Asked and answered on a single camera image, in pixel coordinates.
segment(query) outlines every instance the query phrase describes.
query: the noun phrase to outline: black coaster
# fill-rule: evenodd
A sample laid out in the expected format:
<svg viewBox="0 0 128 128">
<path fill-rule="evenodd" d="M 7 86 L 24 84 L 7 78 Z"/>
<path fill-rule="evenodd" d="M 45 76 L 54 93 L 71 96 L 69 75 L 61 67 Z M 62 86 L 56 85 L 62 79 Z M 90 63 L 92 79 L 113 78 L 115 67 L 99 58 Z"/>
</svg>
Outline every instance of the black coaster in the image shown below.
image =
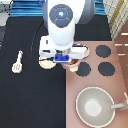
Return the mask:
<svg viewBox="0 0 128 128">
<path fill-rule="evenodd" d="M 99 45 L 96 48 L 96 54 L 100 57 L 106 58 L 111 54 L 111 49 L 106 45 Z"/>
<path fill-rule="evenodd" d="M 103 76 L 112 76 L 115 72 L 114 66 L 109 62 L 102 62 L 98 66 L 100 74 Z"/>
<path fill-rule="evenodd" d="M 91 68 L 90 68 L 89 64 L 86 62 L 81 62 L 76 74 L 84 77 L 84 76 L 89 75 L 90 71 L 91 71 Z"/>
</svg>

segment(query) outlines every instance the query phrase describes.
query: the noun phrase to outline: small white object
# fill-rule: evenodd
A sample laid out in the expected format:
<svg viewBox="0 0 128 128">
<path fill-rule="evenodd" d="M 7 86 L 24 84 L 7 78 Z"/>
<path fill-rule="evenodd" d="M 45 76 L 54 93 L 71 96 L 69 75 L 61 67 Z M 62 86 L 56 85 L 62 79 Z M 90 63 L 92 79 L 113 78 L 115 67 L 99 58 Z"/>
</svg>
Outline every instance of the small white object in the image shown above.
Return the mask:
<svg viewBox="0 0 128 128">
<path fill-rule="evenodd" d="M 70 71 L 71 71 L 71 72 L 76 72 L 76 71 L 78 71 L 78 66 L 71 67 L 71 68 L 70 68 Z"/>
<path fill-rule="evenodd" d="M 85 104 L 85 111 L 90 116 L 98 116 L 101 112 L 101 106 L 96 102 L 96 100 L 89 100 Z"/>
<path fill-rule="evenodd" d="M 117 109 L 117 108 L 119 109 L 119 108 L 123 108 L 123 107 L 124 107 L 123 103 L 111 105 L 111 109 Z"/>
<path fill-rule="evenodd" d="M 22 64 L 21 64 L 22 54 L 23 54 L 23 52 L 20 50 L 19 54 L 18 54 L 17 61 L 12 66 L 12 71 L 14 73 L 20 73 L 22 71 Z"/>
<path fill-rule="evenodd" d="M 125 95 L 126 99 L 128 99 L 128 95 L 127 95 L 127 93 L 126 93 L 126 92 L 124 92 L 124 95 Z"/>
<path fill-rule="evenodd" d="M 122 36 L 128 36 L 128 33 L 121 33 Z"/>
</svg>

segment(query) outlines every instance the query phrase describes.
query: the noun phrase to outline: pink surface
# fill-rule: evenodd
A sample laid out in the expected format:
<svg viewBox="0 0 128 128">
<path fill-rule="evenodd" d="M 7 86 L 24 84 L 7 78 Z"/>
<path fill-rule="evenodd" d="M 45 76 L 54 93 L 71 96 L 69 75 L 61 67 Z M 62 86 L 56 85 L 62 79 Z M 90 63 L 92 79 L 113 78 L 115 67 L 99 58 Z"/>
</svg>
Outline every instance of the pink surface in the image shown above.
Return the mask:
<svg viewBox="0 0 128 128">
<path fill-rule="evenodd" d="M 84 41 L 76 43 L 85 44 L 89 47 L 90 55 L 82 61 L 90 65 L 91 72 L 85 77 L 80 77 L 69 70 L 66 72 L 66 128 L 90 128 L 80 120 L 76 112 L 78 93 L 86 87 L 100 87 L 112 96 L 115 103 L 120 103 L 125 100 L 123 93 L 126 92 L 126 87 L 114 42 Z M 112 51 L 112 54 L 107 58 L 101 58 L 95 53 L 96 47 L 103 44 L 109 46 Z M 115 67 L 115 74 L 110 77 L 102 76 L 98 71 L 98 65 L 101 62 L 112 63 Z M 116 110 L 114 120 L 105 128 L 128 128 L 128 111 L 120 112 Z"/>
</svg>

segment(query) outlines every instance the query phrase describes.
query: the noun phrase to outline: cable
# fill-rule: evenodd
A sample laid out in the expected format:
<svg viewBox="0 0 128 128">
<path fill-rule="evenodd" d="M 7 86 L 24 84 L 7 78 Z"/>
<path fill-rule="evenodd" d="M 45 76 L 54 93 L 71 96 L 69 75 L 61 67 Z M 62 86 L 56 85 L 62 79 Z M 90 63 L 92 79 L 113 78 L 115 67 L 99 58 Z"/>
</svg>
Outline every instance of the cable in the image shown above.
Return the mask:
<svg viewBox="0 0 128 128">
<path fill-rule="evenodd" d="M 9 4 L 9 9 L 11 10 L 11 3 L 13 2 L 13 0 L 10 2 Z"/>
<path fill-rule="evenodd" d="M 33 61 L 43 61 L 43 60 L 46 60 L 46 59 L 35 60 L 35 59 L 33 59 L 33 56 L 32 56 L 33 44 L 34 44 L 35 38 L 36 38 L 36 36 L 37 36 L 37 33 L 38 33 L 39 29 L 41 28 L 41 26 L 42 26 L 43 23 L 44 23 L 44 20 L 43 20 L 43 21 L 41 22 L 41 24 L 39 25 L 37 31 L 36 31 L 35 34 L 34 34 L 33 40 L 32 40 L 32 44 L 31 44 L 31 58 L 32 58 Z"/>
</svg>

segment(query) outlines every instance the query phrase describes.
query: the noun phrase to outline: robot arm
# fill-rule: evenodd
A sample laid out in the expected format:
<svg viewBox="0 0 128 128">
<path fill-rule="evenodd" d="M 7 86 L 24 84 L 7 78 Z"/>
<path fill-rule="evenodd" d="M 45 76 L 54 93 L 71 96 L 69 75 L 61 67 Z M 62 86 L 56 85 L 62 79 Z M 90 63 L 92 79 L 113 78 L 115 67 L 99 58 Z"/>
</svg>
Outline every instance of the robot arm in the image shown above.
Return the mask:
<svg viewBox="0 0 128 128">
<path fill-rule="evenodd" d="M 41 38 L 40 56 L 68 56 L 65 62 L 70 62 L 72 58 L 84 58 L 87 49 L 73 47 L 75 24 L 86 24 L 93 16 L 93 0 L 80 0 L 75 3 L 74 0 L 46 0 L 43 4 L 43 19 L 49 35 Z"/>
</svg>

